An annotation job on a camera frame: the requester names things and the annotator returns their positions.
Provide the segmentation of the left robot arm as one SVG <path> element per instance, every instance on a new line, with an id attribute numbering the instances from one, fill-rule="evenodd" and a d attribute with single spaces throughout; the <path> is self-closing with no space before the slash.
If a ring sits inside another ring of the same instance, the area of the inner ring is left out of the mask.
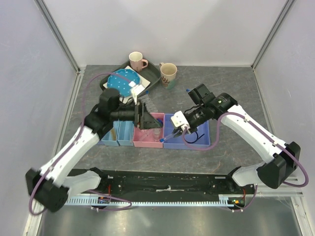
<path id="1" fill-rule="evenodd" d="M 99 102 L 83 117 L 71 140 L 39 170 L 27 171 L 25 177 L 32 215 L 36 214 L 32 210 L 34 200 L 50 212 L 56 212 L 72 196 L 88 190 L 96 193 L 107 190 L 108 181 L 97 168 L 74 177 L 70 177 L 69 173 L 85 153 L 113 128 L 115 121 L 132 121 L 142 130 L 162 128 L 162 124 L 147 111 L 145 103 L 137 99 L 143 90 L 142 85 L 133 86 L 130 90 L 132 100 L 122 103 L 117 89 L 105 89 Z"/>

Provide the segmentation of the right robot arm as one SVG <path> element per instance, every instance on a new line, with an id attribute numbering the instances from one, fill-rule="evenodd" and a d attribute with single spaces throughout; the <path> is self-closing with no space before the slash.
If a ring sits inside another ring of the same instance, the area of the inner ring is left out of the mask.
<path id="1" fill-rule="evenodd" d="M 260 156 L 262 163 L 238 167 L 225 181 L 230 193 L 238 193 L 243 186 L 263 183 L 277 189 L 297 169 L 301 148 L 296 142 L 287 143 L 256 122 L 229 94 L 215 96 L 204 84 L 189 92 L 195 106 L 171 117 L 176 136 L 197 131 L 197 127 L 215 119 L 236 132 Z"/>

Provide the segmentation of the test tube brush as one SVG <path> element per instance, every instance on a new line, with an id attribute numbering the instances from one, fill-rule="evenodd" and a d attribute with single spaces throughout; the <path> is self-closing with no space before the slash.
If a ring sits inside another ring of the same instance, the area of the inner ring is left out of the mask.
<path id="1" fill-rule="evenodd" d="M 110 135 L 111 135 L 112 140 L 115 141 L 117 134 L 114 128 L 110 130 Z"/>

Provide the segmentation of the black wire ring stand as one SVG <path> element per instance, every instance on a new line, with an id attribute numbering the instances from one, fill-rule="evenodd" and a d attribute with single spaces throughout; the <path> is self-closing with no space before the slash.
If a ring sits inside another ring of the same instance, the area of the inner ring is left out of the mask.
<path id="1" fill-rule="evenodd" d="M 188 140 L 184 139 L 185 142 L 187 142 L 187 143 L 189 143 L 189 144 L 194 144 L 194 143 L 196 143 L 199 139 L 201 139 L 201 138 L 205 135 L 205 133 L 199 135 L 198 132 L 195 132 L 195 135 L 196 135 L 195 140 L 193 140 L 193 141 L 188 141 Z"/>

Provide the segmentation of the small glass beaker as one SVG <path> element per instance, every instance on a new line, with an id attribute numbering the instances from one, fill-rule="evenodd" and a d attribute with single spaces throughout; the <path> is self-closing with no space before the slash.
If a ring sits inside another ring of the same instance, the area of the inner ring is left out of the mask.
<path id="1" fill-rule="evenodd" d="M 160 128 L 153 129 L 153 138 L 156 142 L 159 142 L 160 135 L 161 135 L 161 129 Z"/>

